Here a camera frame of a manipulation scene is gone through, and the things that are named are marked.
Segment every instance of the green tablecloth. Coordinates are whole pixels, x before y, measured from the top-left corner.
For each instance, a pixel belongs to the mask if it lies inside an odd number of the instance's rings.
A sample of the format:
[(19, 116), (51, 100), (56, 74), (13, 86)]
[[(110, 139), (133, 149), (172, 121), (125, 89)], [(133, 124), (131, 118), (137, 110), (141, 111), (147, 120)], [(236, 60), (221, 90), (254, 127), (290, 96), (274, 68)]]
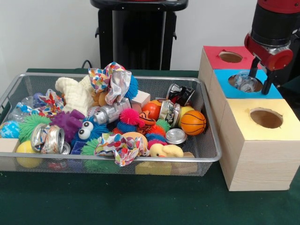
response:
[[(86, 73), (86, 70), (29, 72)], [(196, 71), (133, 71), (197, 77)], [(0, 224), (300, 224), (300, 172), (289, 191), (229, 192), (219, 163), (204, 177), (0, 173)]]

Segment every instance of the wire mesh tray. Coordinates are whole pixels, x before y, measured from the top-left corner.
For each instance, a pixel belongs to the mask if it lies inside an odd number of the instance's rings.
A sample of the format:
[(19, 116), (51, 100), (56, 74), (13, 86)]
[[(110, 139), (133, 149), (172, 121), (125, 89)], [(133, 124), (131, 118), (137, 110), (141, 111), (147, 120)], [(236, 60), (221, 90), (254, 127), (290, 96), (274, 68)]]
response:
[[(7, 119), (8, 114), (23, 98), (32, 96), (37, 92), (46, 93), (48, 89), (55, 90), (55, 82), (60, 76), (71, 77), (77, 81), (83, 77), (83, 75), (78, 74), (40, 73), (25, 73), (16, 77), (0, 98), (0, 122)], [(203, 176), (211, 164), (221, 158), (217, 130), (203, 82), (195, 78), (138, 76), (136, 78), (139, 82), (139, 90), (150, 93), (151, 100), (165, 98), (172, 83), (195, 89), (191, 99), (192, 105), (195, 110), (201, 111), (207, 119), (205, 132), (197, 136), (189, 136), (183, 147), (184, 152), (191, 152), (195, 158), (137, 157), (130, 165), (119, 167), (114, 163), (113, 157), (0, 152), (0, 170)], [(25, 168), (19, 165), (18, 160), (40, 160), (41, 163), (34, 168)]]

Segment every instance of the green spiky ball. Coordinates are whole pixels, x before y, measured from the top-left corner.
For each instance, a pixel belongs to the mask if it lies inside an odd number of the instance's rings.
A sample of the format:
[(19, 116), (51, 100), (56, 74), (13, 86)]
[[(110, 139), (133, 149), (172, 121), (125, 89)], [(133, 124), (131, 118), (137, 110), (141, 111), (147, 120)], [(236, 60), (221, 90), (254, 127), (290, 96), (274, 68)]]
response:
[[(93, 156), (95, 148), (99, 144), (97, 139), (86, 142), (82, 148), (81, 155)], [(117, 173), (120, 167), (113, 160), (84, 160), (84, 166), (90, 173)]]
[(24, 122), (20, 124), (20, 136), (19, 140), (21, 143), (30, 140), (30, 136), (36, 128), (36, 126), (40, 123), (49, 124), (51, 120), (44, 116), (39, 115), (31, 115), (26, 116)]
[(171, 128), (171, 125), (167, 121), (162, 120), (162, 119), (159, 119), (158, 121), (156, 121), (156, 125), (162, 127), (165, 130), (166, 133)]

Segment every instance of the rubber duck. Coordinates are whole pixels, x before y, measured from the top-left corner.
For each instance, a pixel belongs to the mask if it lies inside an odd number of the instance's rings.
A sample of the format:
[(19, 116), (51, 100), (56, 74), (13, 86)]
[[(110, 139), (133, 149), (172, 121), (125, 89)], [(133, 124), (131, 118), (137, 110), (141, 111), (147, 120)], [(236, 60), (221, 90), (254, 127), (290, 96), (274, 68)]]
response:
[(173, 157), (182, 158), (183, 150), (174, 144), (163, 146), (162, 144), (154, 144), (150, 148), (151, 157)]

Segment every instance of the electrical cord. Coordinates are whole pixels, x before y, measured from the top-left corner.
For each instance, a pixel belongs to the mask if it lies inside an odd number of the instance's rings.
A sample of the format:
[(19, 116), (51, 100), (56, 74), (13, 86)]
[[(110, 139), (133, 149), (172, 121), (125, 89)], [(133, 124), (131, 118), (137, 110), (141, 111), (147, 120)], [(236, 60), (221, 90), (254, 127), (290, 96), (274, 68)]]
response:
[(91, 64), (91, 62), (90, 62), (89, 60), (85, 60), (85, 61), (83, 62), (83, 64), (82, 64), (81, 68), (84, 68), (84, 66), (85, 66), (86, 63), (89, 64), (90, 68), (93, 68), (93, 66), (92, 66), (92, 64)]

